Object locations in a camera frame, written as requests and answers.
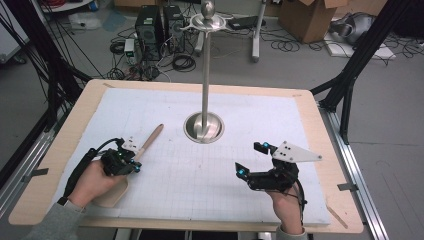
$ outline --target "table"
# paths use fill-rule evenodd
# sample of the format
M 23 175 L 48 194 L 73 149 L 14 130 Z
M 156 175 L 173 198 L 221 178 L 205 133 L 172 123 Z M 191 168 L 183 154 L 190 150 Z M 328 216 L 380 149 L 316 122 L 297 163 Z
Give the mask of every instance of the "table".
M 48 168 L 48 174 L 32 178 L 9 217 L 11 224 L 33 225 L 42 220 L 56 191 L 66 162 L 73 154 L 81 134 L 97 109 L 103 93 L 108 88 L 201 92 L 202 86 L 199 84 L 114 80 L 90 81 L 39 166 L 39 169 Z M 310 150 L 319 152 L 326 159 L 325 161 L 316 162 L 315 167 L 323 188 L 327 209 L 331 217 L 331 224 L 326 226 L 307 226 L 306 230 L 308 232 L 362 232 L 362 221 L 351 193 L 349 191 L 340 191 L 337 187 L 338 184 L 345 183 L 346 179 L 343 176 L 342 169 L 315 100 L 309 91 L 211 85 L 210 92 L 293 98 L 301 115 Z M 276 225 L 267 223 L 195 222 L 166 219 L 115 219 L 98 217 L 85 218 L 81 226 L 258 232 L 275 231 L 276 228 Z

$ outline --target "gray floor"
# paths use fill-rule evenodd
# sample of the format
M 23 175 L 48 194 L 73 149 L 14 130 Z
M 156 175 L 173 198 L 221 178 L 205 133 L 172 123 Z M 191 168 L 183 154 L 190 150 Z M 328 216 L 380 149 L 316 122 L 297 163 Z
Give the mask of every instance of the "gray floor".
M 109 40 L 131 27 L 134 18 L 101 10 L 103 26 L 74 35 L 74 39 L 100 72 L 111 68 Z M 267 19 L 265 30 L 279 29 L 277 19 Z M 77 67 L 89 75 L 97 72 L 65 38 Z M 348 59 L 330 57 L 326 49 L 313 51 L 301 45 L 296 52 L 273 49 L 261 41 L 260 61 L 250 60 L 251 39 L 217 33 L 212 37 L 210 82 L 218 85 L 311 89 L 335 77 Z M 202 58 L 190 73 L 167 72 L 156 81 L 201 83 Z M 386 66 L 372 60 L 354 90 L 349 139 L 368 188 L 390 239 L 424 239 L 424 56 L 398 54 Z M 320 100 L 325 96 L 316 96 Z M 0 167 L 46 109 L 45 98 L 32 65 L 7 64 L 0 69 Z M 9 213 L 0 221 L 0 239 L 16 239 L 28 227 L 10 226 Z M 112 239 L 113 229 L 80 230 L 81 239 Z M 370 239 L 359 235 L 315 234 L 315 239 Z

